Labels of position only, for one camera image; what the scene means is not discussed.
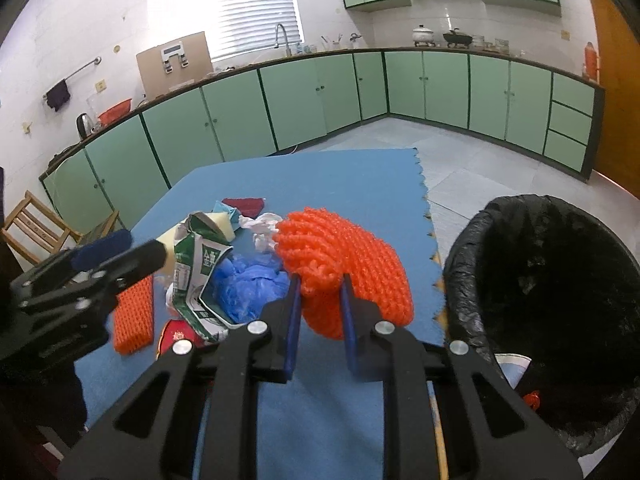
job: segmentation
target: black trash bag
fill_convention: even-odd
[[[516,390],[575,456],[624,427],[640,400],[640,266],[602,222],[559,198],[489,202],[444,268],[449,336],[500,371],[532,359]]]

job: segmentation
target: wooden chair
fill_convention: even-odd
[[[46,226],[42,220],[37,218],[37,216],[28,209],[30,207],[39,211],[52,223],[52,226],[59,227],[62,232],[57,234],[51,227]],[[76,244],[82,244],[89,243],[90,241],[106,236],[113,229],[117,218],[118,212],[114,211],[103,223],[83,237],[79,232],[74,231],[69,227],[62,218],[57,216],[40,200],[34,197],[30,191],[27,191],[24,194],[24,199],[21,200],[14,210],[6,217],[1,233],[9,247],[20,254],[20,256],[29,263],[37,265],[43,260],[43,258],[33,254],[18,240],[11,236],[8,233],[11,226],[16,226],[31,240],[47,251],[47,253],[54,254],[63,247],[69,237],[75,240]]]

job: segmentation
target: tile floor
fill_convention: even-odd
[[[640,260],[640,201],[593,173],[584,184],[532,158],[471,136],[385,118],[315,144],[312,150],[418,149],[440,256],[469,219],[497,196],[549,194],[602,220]]]

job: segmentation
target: drawer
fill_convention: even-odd
[[[554,73],[554,101],[592,116],[595,93],[595,89],[585,83]]]
[[[545,156],[572,168],[575,171],[582,169],[584,152],[587,147],[580,142],[575,142],[567,137],[549,131],[546,134]]]
[[[549,128],[560,134],[565,134],[573,140],[588,144],[591,132],[591,118],[566,106],[552,103]]]

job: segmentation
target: white pot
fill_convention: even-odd
[[[418,28],[414,28],[412,38],[416,43],[432,43],[433,31],[429,28],[424,28],[424,25],[421,25]]]

